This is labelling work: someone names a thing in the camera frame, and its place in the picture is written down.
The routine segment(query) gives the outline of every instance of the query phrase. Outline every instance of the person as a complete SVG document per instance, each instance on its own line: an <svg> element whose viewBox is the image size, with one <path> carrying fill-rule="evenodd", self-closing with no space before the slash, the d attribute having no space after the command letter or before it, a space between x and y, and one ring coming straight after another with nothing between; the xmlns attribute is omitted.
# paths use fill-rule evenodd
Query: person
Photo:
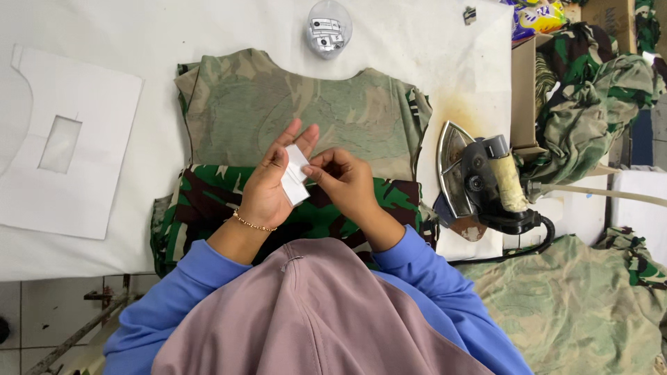
<svg viewBox="0 0 667 375"><path fill-rule="evenodd" d="M292 241L252 268L290 214L281 187L293 121L248 179L236 215L119 316L105 374L531 374L473 283L383 211L364 160L340 149L303 172L368 239L380 271L342 242Z"/></svg>

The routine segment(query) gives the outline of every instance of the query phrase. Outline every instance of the rectangular cutout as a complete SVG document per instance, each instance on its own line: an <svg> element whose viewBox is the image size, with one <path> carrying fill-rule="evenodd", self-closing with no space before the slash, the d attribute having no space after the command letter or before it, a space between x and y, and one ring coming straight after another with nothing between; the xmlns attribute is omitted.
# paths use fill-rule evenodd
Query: rectangular cutout
<svg viewBox="0 0 667 375"><path fill-rule="evenodd" d="M38 168L67 173L82 124L80 121L56 115Z"/></svg>

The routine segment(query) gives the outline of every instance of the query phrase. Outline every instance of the pile of camouflage fabric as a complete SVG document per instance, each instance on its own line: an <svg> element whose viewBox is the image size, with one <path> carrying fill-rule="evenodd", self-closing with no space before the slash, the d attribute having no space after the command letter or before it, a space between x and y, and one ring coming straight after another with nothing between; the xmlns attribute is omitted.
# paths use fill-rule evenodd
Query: pile of camouflage fabric
<svg viewBox="0 0 667 375"><path fill-rule="evenodd" d="M552 35L538 48L560 82L537 119L547 152L516 159L522 180L569 184L597 165L640 109L655 104L665 83L642 56L619 55L616 40L598 26L580 22Z"/></svg>

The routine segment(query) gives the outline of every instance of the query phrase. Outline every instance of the blue sleeve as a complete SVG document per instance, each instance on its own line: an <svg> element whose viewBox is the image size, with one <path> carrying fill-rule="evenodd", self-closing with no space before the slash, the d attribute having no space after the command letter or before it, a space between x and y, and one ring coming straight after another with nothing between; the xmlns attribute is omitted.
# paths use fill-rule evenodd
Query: blue sleeve
<svg viewBox="0 0 667 375"><path fill-rule="evenodd" d="M204 240L193 242L174 271L120 314L121 326L104 346L104 374L150 374L157 352L187 313L250 268Z"/></svg>
<svg viewBox="0 0 667 375"><path fill-rule="evenodd" d="M447 315L470 354L494 374L532 374L521 353L491 319L473 282L450 266L410 226L393 248L374 253L380 270L425 294Z"/></svg>

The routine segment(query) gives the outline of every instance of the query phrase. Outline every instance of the metal bar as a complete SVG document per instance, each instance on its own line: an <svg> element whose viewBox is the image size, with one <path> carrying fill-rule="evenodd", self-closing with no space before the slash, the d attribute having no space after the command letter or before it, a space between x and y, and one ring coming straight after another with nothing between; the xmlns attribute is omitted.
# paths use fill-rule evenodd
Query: metal bar
<svg viewBox="0 0 667 375"><path fill-rule="evenodd" d="M104 309L96 317L94 317L90 322L83 326L80 330L76 331L74 335L68 338L64 343L60 344L56 349L54 349L48 356L39 361L34 365L25 375L41 375L42 373L48 371L49 366L52 365L58 358L60 358L66 351L68 351L74 344L79 342L88 332L90 332L94 327L96 327L102 319L106 318L112 312L114 312L118 307L125 305L129 301L129 294L124 292L118 299L114 300L109 307Z"/></svg>

